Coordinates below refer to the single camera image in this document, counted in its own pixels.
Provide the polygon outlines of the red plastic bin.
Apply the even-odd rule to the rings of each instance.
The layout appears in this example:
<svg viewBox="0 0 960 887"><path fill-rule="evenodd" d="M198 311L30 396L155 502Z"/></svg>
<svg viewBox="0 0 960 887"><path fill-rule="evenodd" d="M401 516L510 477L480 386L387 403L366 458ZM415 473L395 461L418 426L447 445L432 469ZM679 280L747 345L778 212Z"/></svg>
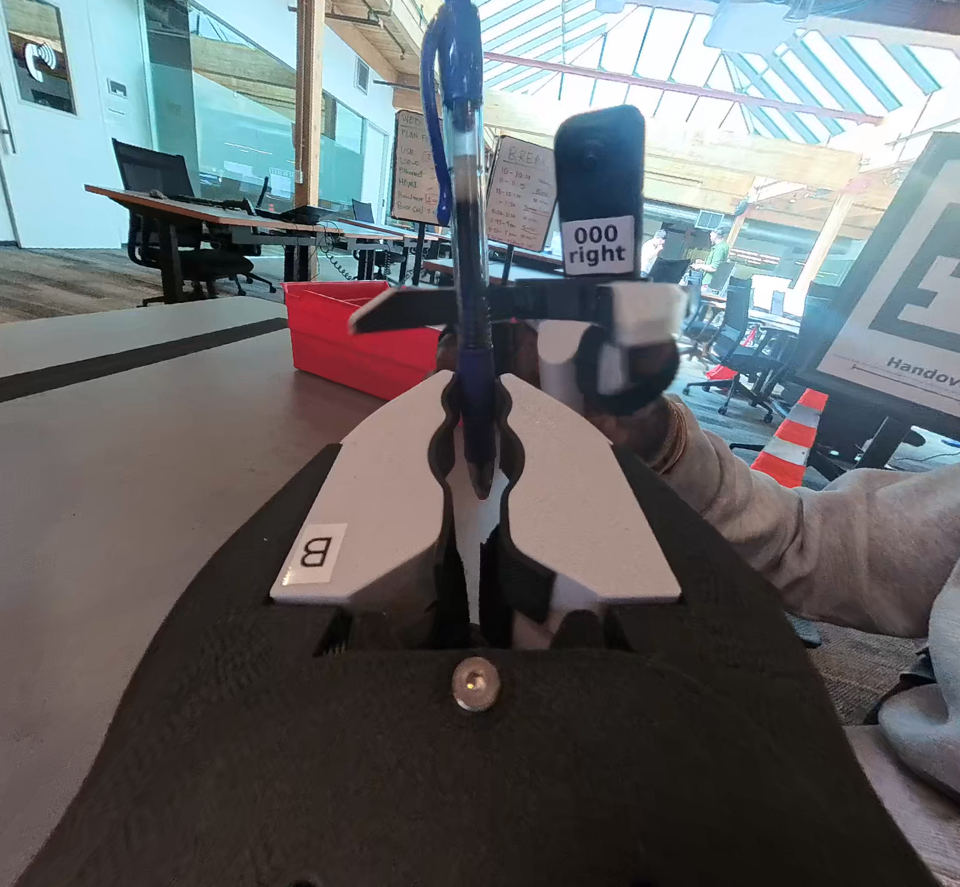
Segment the red plastic bin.
<svg viewBox="0 0 960 887"><path fill-rule="evenodd" d="M297 370L383 401L433 373L437 327L350 332L350 317L385 292L386 281L285 282L282 287Z"/></svg>

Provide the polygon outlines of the neighbouring grey desk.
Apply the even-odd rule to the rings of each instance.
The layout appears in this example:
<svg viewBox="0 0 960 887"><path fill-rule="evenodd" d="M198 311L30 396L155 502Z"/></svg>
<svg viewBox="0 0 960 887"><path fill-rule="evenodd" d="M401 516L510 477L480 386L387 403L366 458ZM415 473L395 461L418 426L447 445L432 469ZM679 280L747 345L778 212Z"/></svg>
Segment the neighbouring grey desk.
<svg viewBox="0 0 960 887"><path fill-rule="evenodd" d="M4 323L1 402L287 329L283 305L248 296Z"/></svg>

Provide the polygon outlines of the wooden office table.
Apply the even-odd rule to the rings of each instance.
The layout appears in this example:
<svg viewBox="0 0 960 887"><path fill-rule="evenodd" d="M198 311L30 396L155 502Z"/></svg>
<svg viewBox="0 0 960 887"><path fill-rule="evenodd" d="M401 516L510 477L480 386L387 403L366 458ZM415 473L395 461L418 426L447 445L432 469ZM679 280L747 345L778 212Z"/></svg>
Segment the wooden office table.
<svg viewBox="0 0 960 887"><path fill-rule="evenodd" d="M285 221L244 208L153 196L84 185L87 193L107 198L128 213L126 254L136 266L158 271L162 293L141 305L176 305L213 299L220 282L234 284L240 296L245 284L274 283L255 273L253 259L265 247L280 247L293 256L294 273L308 273L309 252L337 226Z"/></svg>

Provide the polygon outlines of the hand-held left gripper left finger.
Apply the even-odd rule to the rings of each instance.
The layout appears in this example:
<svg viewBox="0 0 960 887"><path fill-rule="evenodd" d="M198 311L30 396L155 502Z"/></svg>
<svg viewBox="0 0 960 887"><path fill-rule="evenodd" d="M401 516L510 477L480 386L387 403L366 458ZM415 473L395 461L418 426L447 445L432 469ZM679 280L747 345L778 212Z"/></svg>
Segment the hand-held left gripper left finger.
<svg viewBox="0 0 960 887"><path fill-rule="evenodd" d="M454 519L459 393L449 370L339 443L270 588L280 606L329 608L320 649L479 646Z"/></svg>

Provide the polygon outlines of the person's right forearm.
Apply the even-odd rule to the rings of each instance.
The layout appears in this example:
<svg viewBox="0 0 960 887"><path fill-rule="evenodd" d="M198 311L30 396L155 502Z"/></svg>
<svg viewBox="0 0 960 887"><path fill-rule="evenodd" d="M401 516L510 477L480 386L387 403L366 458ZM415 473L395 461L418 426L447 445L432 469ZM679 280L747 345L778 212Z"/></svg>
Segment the person's right forearm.
<svg viewBox="0 0 960 887"><path fill-rule="evenodd" d="M958 464L859 469L822 490L752 470L666 398L681 449L661 474L796 616L905 639L958 641Z"/></svg>

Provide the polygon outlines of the orange traffic cone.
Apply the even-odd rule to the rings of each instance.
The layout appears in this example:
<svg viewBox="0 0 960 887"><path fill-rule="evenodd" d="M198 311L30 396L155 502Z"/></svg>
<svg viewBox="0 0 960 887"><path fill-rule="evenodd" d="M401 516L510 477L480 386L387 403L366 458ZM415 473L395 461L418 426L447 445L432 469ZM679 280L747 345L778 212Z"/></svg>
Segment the orange traffic cone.
<svg viewBox="0 0 960 887"><path fill-rule="evenodd" d="M759 451L750 469L787 489L800 487L828 401L826 393L806 389L777 427L774 436Z"/></svg>

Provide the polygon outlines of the wooden pillar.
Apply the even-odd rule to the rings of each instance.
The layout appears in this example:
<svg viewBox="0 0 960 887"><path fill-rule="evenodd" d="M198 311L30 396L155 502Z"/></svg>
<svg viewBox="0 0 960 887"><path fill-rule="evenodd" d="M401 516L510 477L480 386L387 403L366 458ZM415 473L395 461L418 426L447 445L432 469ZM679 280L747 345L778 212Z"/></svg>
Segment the wooden pillar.
<svg viewBox="0 0 960 887"><path fill-rule="evenodd" d="M320 197L323 69L327 0L296 0L294 205L315 206Z"/></svg>

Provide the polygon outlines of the black office chair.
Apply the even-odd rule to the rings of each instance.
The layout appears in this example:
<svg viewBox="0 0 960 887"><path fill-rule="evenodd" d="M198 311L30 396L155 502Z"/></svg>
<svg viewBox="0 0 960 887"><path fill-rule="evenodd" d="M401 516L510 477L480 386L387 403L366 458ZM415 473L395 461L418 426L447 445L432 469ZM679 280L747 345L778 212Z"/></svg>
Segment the black office chair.
<svg viewBox="0 0 960 887"><path fill-rule="evenodd" d="M749 401L764 412L763 422L771 425L774 408L772 392L784 372L790 336L783 331L752 320L751 291L746 286L729 286L720 327L713 338L710 353L716 367L731 374L726 378L706 378L702 389L725 391L726 398L717 412L726 416L734 398Z"/></svg>
<svg viewBox="0 0 960 887"><path fill-rule="evenodd" d="M112 140L112 146L126 192L165 199L194 196L186 160L180 154L140 148L117 139ZM169 232L170 226L133 210L128 212L126 254L134 265L162 269L162 230ZM190 288L191 300L216 298L219 281L231 281L237 295L246 295L240 278L253 276L254 264L248 257L219 245L205 247L201 221L179 221L173 232L180 273Z"/></svg>

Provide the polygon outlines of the handwritten notice board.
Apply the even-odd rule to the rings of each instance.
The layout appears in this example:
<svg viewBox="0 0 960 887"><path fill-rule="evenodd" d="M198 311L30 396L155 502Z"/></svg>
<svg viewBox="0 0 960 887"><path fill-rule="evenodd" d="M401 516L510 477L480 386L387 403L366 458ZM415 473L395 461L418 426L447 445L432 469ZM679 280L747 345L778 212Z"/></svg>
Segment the handwritten notice board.
<svg viewBox="0 0 960 887"><path fill-rule="evenodd" d="M556 203L554 150L500 136L486 185L487 241L541 254Z"/></svg>
<svg viewBox="0 0 960 887"><path fill-rule="evenodd" d="M391 220L442 229L437 217L439 183L425 114L397 110L390 173Z"/></svg>

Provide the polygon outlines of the blue ballpoint pen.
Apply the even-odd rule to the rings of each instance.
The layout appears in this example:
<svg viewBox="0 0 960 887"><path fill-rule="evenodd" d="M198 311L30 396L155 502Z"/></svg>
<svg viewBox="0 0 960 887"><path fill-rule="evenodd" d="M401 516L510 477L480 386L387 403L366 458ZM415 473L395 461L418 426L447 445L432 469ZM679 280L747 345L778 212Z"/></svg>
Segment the blue ballpoint pen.
<svg viewBox="0 0 960 887"><path fill-rule="evenodd" d="M483 47L472 0L442 0L424 33L419 78L438 183L437 221L451 235L463 456L474 493L483 500L497 461L497 374L485 216Z"/></svg>

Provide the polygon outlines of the person's right hand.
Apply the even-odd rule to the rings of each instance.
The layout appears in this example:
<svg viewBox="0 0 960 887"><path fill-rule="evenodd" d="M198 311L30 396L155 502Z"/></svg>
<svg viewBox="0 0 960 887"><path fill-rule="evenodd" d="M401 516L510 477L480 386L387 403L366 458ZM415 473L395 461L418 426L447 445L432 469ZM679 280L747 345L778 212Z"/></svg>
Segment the person's right hand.
<svg viewBox="0 0 960 887"><path fill-rule="evenodd" d="M666 389L676 376L673 341L620 350L604 346L599 389L583 396L583 413L619 449L668 473L690 441L689 411Z"/></svg>

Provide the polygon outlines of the white door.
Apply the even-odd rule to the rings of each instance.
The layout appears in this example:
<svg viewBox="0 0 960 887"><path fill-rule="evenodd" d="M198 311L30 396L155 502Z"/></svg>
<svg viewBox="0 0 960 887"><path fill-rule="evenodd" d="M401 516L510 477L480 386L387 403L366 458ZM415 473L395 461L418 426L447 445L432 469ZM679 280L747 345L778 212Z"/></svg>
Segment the white door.
<svg viewBox="0 0 960 887"><path fill-rule="evenodd" d="M2 187L18 247L84 245L85 139L68 33L75 0L2 0Z"/></svg>

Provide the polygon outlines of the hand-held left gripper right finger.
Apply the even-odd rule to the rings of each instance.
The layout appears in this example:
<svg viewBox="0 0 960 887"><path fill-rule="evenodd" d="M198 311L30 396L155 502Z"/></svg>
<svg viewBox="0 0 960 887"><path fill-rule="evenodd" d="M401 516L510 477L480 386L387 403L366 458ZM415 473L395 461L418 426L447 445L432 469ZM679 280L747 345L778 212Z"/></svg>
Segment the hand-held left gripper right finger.
<svg viewBox="0 0 960 887"><path fill-rule="evenodd" d="M673 605L681 586L612 444L512 374L497 389L498 522L487 539L487 640L543 649L564 620Z"/></svg>

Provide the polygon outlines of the framed marker sign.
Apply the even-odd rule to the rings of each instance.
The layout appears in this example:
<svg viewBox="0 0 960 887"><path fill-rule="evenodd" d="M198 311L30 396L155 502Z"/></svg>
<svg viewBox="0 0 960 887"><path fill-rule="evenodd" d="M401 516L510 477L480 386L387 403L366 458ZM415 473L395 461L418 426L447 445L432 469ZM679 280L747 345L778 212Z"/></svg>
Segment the framed marker sign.
<svg viewBox="0 0 960 887"><path fill-rule="evenodd" d="M875 414L860 469L882 469L908 431L958 441L959 135L935 132L825 314L797 381Z"/></svg>

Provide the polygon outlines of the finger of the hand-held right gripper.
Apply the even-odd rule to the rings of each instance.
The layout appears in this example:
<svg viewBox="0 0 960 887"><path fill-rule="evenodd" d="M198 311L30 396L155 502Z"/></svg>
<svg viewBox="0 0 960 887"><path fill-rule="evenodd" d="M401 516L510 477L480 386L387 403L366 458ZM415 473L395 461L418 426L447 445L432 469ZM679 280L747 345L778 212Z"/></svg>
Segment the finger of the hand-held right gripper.
<svg viewBox="0 0 960 887"><path fill-rule="evenodd" d="M348 318L350 334L411 329L457 328L459 307L453 288L388 288Z"/></svg>
<svg viewBox="0 0 960 887"><path fill-rule="evenodd" d="M615 281L609 338L618 348L647 348L672 343L682 334L689 309L685 287L650 281Z"/></svg>

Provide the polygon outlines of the long office table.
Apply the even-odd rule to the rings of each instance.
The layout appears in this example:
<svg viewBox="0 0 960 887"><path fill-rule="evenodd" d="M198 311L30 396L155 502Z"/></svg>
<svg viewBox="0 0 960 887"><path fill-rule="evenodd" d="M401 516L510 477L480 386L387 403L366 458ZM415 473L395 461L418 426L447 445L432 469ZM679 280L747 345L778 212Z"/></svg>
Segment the long office table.
<svg viewBox="0 0 960 887"><path fill-rule="evenodd" d="M488 282L491 285L516 283L519 281L561 281L563 274L556 269L533 268L510 265L508 274L504 274L505 265L493 259L487 264ZM450 285L454 276L454 262L451 258L425 259L421 265L421 275L434 285Z"/></svg>

